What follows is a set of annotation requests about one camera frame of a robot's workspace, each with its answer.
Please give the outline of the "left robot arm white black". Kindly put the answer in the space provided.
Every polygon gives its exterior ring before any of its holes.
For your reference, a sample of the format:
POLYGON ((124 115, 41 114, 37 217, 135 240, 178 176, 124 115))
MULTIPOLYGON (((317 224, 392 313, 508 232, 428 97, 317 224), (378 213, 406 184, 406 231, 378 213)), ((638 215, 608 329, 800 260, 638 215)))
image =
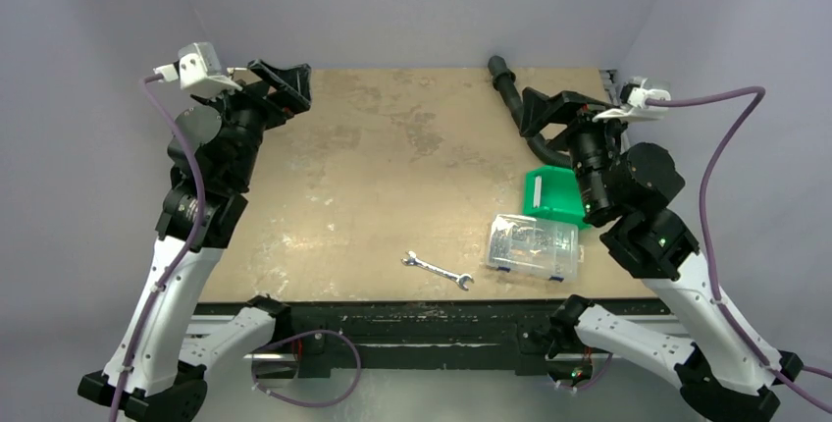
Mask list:
POLYGON ((177 82, 192 106, 167 116, 171 187, 156 225, 147 280, 128 328, 104 368, 84 375, 78 395, 111 419, 190 421, 204 402, 210 370, 232 336, 205 349, 182 344, 199 296, 230 245, 247 206, 258 152, 268 130, 308 111, 311 69, 246 66, 253 82, 211 71, 195 54, 156 68, 146 83, 177 82))

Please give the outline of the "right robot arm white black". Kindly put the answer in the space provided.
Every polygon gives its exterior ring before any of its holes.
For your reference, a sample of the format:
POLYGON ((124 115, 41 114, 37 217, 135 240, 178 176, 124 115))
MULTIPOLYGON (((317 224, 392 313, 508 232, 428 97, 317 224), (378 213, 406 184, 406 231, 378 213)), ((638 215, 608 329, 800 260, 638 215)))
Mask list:
POLYGON ((677 338, 619 317, 579 295, 551 315, 548 354, 580 346, 618 355, 667 381, 710 421, 768 421, 780 401, 773 388, 792 383, 803 363, 767 343, 717 283, 710 251, 669 207, 684 187, 670 153, 641 142, 623 149, 625 124, 609 104, 574 91, 522 94, 521 134, 557 124, 551 142, 565 151, 587 224, 601 228, 612 259, 641 281, 685 329, 677 338))

